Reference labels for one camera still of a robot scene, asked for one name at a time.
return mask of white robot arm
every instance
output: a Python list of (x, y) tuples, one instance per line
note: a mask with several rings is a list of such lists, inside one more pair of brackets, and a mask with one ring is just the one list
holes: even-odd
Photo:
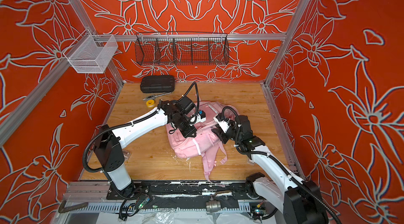
[[(193, 83), (189, 90), (193, 85), (197, 90), (196, 83)], [(184, 137), (195, 137), (194, 124), (205, 121), (206, 115), (199, 110), (199, 103), (195, 106), (186, 96), (189, 90), (178, 101), (160, 101), (156, 108), (128, 123), (111, 128), (108, 125), (103, 126), (83, 153), (85, 170), (104, 172), (114, 190), (122, 198), (129, 199), (133, 194), (134, 185), (126, 171), (122, 149), (138, 137), (167, 123), (171, 123), (174, 129), (179, 129)], [(194, 108), (194, 114), (188, 116)], [(225, 107), (223, 111), (225, 109), (236, 114), (231, 107)], [(237, 150), (261, 166), (273, 181), (261, 173), (253, 174), (246, 179), (250, 182), (248, 193), (268, 200), (283, 213), (287, 224), (328, 223), (326, 210), (329, 211), (329, 208), (322, 202), (318, 186), (313, 181), (304, 181), (281, 164), (265, 143), (253, 135), (247, 116), (236, 114), (236, 121), (233, 121), (225, 118), (223, 111), (216, 116), (215, 121), (218, 124), (212, 132), (224, 144), (229, 139), (234, 140)], [(92, 169), (87, 164), (87, 153), (93, 144), (94, 153), (102, 165), (98, 169)], [(340, 223), (335, 213), (331, 216)]]

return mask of yellow tape roll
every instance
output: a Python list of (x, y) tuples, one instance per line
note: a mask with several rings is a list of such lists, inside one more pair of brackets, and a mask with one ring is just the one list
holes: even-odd
[(146, 101), (146, 105), (149, 108), (153, 108), (154, 107), (154, 100), (147, 100)]

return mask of plastic sheet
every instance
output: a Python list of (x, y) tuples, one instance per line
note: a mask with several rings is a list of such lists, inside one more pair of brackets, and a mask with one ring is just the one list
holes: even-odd
[[(100, 213), (96, 224), (213, 224), (213, 216), (205, 211), (175, 211), (167, 210), (155, 213), (138, 213), (128, 217), (127, 221), (120, 221), (118, 214)], [(216, 224), (254, 224), (259, 220), (252, 221), (240, 213), (221, 213), (216, 219)], [(263, 220), (263, 224), (276, 224), (275, 217)]]
[[(221, 213), (216, 219), (216, 224), (254, 224), (261, 223), (259, 220), (252, 221), (241, 213)], [(263, 220), (263, 224), (276, 224), (275, 216), (268, 220)]]

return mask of orange wall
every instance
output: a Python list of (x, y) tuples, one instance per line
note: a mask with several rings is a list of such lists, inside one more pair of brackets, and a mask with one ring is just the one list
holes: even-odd
[[(99, 34), (206, 31), (285, 32), (299, 0), (81, 0)], [(261, 81), (280, 41), (230, 43), (227, 66), (140, 66), (133, 43), (121, 43), (114, 63), (124, 80), (174, 75), (178, 81)]]
[(402, 223), (403, 0), (310, 0), (271, 82), (304, 174), (342, 223)]
[[(68, 0), (0, 0), (0, 123), (84, 30)], [(0, 150), (0, 223), (49, 223), (118, 85), (69, 68)]]
[(108, 70), (66, 71), (1, 148), (0, 223), (51, 221), (117, 91)]
[(68, 0), (0, 0), (0, 123), (84, 30)]

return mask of screwdriver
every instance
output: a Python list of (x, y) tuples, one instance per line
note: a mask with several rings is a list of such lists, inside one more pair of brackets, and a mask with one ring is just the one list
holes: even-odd
[(155, 98), (157, 98), (157, 97), (160, 97), (160, 96), (163, 96), (163, 95), (167, 95), (167, 94), (170, 94), (171, 92), (168, 92), (168, 93), (163, 93), (163, 94), (159, 94), (159, 95), (151, 95), (151, 96), (147, 96), (147, 97), (145, 97), (143, 100), (154, 100)]

